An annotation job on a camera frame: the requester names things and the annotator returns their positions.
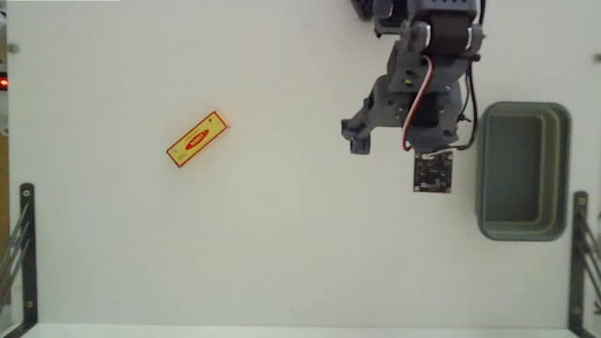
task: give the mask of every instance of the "red wire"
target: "red wire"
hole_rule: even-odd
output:
[[[407,145],[408,130],[411,126],[411,122],[413,121],[413,117],[415,117],[415,113],[420,108],[420,104],[422,104],[422,99],[425,96],[425,92],[432,83],[432,78],[434,77],[434,60],[427,55],[424,55],[424,60],[428,63],[428,72],[425,74],[424,82],[422,83],[420,91],[417,93],[415,100],[413,100],[413,104],[411,104],[411,109],[409,109],[407,118],[405,118],[405,125],[403,126],[403,149],[405,149],[405,151],[410,151],[413,149],[413,146]]]

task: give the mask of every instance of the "screw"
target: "screw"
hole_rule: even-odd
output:
[[[21,48],[19,48],[19,45],[16,43],[9,43],[7,45],[7,52],[11,53],[11,54],[16,54],[21,50]]]

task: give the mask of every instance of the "white backdrop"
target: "white backdrop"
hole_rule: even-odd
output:
[[[601,3],[489,1],[480,105],[555,101],[598,205]],[[10,3],[10,151],[37,186],[43,322],[563,328],[569,232],[485,239],[475,151],[415,194],[399,130],[351,156],[393,40],[347,0]],[[229,133],[164,151],[211,109]]]

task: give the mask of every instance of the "robotic arm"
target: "robotic arm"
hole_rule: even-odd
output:
[[[359,9],[360,0],[353,0]],[[476,0],[373,0],[376,34],[399,35],[387,72],[376,80],[363,107],[342,120],[342,135],[353,154],[369,154],[370,134],[376,127],[403,128],[403,148],[432,153],[450,148],[458,141],[457,124],[463,115],[459,79],[465,74],[474,104],[473,131],[477,108],[471,79],[471,64],[478,61],[484,39],[485,0],[480,21]],[[369,10],[360,13],[369,18]]]

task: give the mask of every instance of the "gray plastic bin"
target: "gray plastic bin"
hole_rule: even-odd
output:
[[[483,117],[478,222],[495,240],[550,241],[565,229],[570,117],[555,103],[501,102]]]

